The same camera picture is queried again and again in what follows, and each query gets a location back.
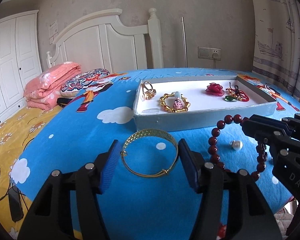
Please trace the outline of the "green pendant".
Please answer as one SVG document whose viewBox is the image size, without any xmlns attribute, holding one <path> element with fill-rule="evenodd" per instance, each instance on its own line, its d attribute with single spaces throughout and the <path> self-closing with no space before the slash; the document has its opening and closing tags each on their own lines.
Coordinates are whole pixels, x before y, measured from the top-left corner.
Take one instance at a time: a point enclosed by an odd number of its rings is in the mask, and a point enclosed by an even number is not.
<svg viewBox="0 0 300 240">
<path fill-rule="evenodd" d="M 226 92 L 228 94 L 224 98 L 225 101 L 233 102 L 239 101 L 241 99 L 238 85 L 234 85 L 233 88 L 231 87 L 231 85 L 229 85 L 229 88 L 226 89 Z"/>
</svg>

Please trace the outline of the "jade pendant with pink knot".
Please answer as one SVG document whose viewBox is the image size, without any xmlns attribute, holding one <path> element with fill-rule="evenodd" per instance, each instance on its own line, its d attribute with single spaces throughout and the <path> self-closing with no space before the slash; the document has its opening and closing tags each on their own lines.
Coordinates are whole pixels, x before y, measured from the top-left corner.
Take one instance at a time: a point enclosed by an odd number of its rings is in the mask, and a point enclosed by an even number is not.
<svg viewBox="0 0 300 240">
<path fill-rule="evenodd" d="M 175 110 L 181 110 L 184 107 L 184 102 L 182 100 L 182 96 L 180 92 L 174 92 L 174 103 L 173 103 L 173 109 Z"/>
</svg>

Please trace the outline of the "red fabric rose brooch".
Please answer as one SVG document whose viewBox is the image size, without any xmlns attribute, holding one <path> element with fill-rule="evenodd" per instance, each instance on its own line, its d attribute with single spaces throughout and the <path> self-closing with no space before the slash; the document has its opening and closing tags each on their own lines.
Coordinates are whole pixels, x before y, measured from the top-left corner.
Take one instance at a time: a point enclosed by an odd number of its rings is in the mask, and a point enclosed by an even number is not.
<svg viewBox="0 0 300 240">
<path fill-rule="evenodd" d="M 223 96 L 225 91 L 223 86 L 218 83 L 210 83 L 205 90 L 207 94 L 214 95 L 214 96 Z"/>
</svg>

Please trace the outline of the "white pearl earring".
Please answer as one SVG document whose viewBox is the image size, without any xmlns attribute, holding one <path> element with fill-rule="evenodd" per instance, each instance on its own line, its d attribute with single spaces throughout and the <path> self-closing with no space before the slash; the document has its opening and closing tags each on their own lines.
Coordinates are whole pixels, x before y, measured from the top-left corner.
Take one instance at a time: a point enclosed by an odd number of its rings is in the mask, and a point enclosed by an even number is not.
<svg viewBox="0 0 300 240">
<path fill-rule="evenodd" d="M 229 145 L 235 150 L 235 151 L 239 151 L 242 149 L 243 147 L 243 142 L 241 142 L 240 140 L 234 140 L 229 142 Z"/>
</svg>

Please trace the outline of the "grey shallow cardboard tray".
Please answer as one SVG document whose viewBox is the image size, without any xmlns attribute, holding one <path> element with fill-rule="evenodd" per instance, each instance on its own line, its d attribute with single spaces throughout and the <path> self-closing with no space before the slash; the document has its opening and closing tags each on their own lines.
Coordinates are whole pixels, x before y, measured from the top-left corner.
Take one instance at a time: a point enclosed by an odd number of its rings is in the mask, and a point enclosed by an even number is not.
<svg viewBox="0 0 300 240">
<path fill-rule="evenodd" d="M 143 98 L 142 89 L 138 88 L 133 105 L 134 121 L 138 130 L 155 128 L 172 132 L 203 128 L 215 126 L 226 115 L 268 116 L 276 108 L 274 98 L 237 75 L 165 77 L 149 81 L 157 93 L 152 99 L 146 100 Z M 247 94 L 249 101 L 227 102 L 222 96 L 207 94 L 206 88 L 212 82 L 223 88 L 238 86 Z M 190 103 L 188 111 L 168 113 L 163 110 L 160 97 L 174 92 L 180 92 Z"/>
</svg>

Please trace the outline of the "patterned red blue pillow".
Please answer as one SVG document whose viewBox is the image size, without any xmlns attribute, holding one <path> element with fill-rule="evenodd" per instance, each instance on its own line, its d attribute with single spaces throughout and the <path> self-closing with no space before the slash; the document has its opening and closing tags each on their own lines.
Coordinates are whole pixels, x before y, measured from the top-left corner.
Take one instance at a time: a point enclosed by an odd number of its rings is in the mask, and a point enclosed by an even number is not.
<svg viewBox="0 0 300 240">
<path fill-rule="evenodd" d="M 110 72 L 103 68 L 97 68 L 88 72 L 77 74 L 62 84 L 60 88 L 60 95 L 65 98 L 73 98 L 80 92 L 80 90 L 86 89 L 95 81 L 108 76 L 109 74 Z"/>
</svg>

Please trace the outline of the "ship print curtain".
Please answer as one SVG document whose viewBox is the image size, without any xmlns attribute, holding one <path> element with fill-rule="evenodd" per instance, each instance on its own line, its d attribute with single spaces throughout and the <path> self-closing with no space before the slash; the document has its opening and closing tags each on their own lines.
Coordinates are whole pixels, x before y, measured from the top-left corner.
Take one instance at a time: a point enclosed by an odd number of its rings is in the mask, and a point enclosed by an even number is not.
<svg viewBox="0 0 300 240">
<path fill-rule="evenodd" d="M 300 99 L 300 3 L 253 0 L 253 72 Z"/>
</svg>

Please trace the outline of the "pink folded quilt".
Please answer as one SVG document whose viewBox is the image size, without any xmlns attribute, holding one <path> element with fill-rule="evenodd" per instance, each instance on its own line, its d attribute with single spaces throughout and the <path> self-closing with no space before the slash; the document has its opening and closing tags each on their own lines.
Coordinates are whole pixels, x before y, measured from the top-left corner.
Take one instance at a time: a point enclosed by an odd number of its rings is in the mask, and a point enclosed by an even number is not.
<svg viewBox="0 0 300 240">
<path fill-rule="evenodd" d="M 27 107 L 44 111 L 53 109 L 61 96 L 61 86 L 79 73 L 81 73 L 81 65 L 75 62 L 64 62 L 42 72 L 29 81 L 24 88 Z"/>
</svg>

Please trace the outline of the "white wooden headboard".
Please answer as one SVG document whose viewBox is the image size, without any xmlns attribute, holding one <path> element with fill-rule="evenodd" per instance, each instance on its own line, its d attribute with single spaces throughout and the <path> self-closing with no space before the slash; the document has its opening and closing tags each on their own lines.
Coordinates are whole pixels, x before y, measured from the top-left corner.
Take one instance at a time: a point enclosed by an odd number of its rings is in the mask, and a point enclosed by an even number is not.
<svg viewBox="0 0 300 240">
<path fill-rule="evenodd" d="M 47 66 L 73 61 L 83 72 L 104 68 L 111 73 L 163 68 L 160 20 L 155 8 L 148 13 L 147 24 L 134 27 L 121 22 L 118 8 L 75 20 L 54 39 L 55 54 L 47 52 Z"/>
</svg>

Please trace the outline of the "silver metal pole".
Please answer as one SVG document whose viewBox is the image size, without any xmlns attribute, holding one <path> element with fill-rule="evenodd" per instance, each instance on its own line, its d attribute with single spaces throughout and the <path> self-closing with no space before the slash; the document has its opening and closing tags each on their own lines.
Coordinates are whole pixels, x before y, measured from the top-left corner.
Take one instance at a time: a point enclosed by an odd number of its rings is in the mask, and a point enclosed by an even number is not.
<svg viewBox="0 0 300 240">
<path fill-rule="evenodd" d="M 186 33 L 185 33 L 185 22 L 184 17 L 180 17 L 180 24 L 181 24 L 181 38 L 183 43 L 183 56 L 184 56 L 184 67 L 188 67 L 187 63 L 187 44 L 186 44 Z"/>
</svg>

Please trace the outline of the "white wardrobe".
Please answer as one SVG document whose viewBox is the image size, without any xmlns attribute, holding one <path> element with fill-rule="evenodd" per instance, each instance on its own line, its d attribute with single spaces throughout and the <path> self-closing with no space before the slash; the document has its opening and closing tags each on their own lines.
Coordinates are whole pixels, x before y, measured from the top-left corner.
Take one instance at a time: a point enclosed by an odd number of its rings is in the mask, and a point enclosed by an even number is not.
<svg viewBox="0 0 300 240">
<path fill-rule="evenodd" d="M 37 15 L 31 10 L 0 19 L 0 125 L 26 107 L 24 89 L 42 73 Z"/>
</svg>

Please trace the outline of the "wall socket panel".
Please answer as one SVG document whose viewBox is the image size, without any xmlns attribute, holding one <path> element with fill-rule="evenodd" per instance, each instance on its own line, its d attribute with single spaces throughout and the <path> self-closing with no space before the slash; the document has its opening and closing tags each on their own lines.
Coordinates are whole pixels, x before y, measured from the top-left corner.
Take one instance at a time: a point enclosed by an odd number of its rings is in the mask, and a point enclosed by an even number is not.
<svg viewBox="0 0 300 240">
<path fill-rule="evenodd" d="M 220 61 L 221 49 L 209 48 L 209 47 L 198 47 L 198 58 Z"/>
</svg>

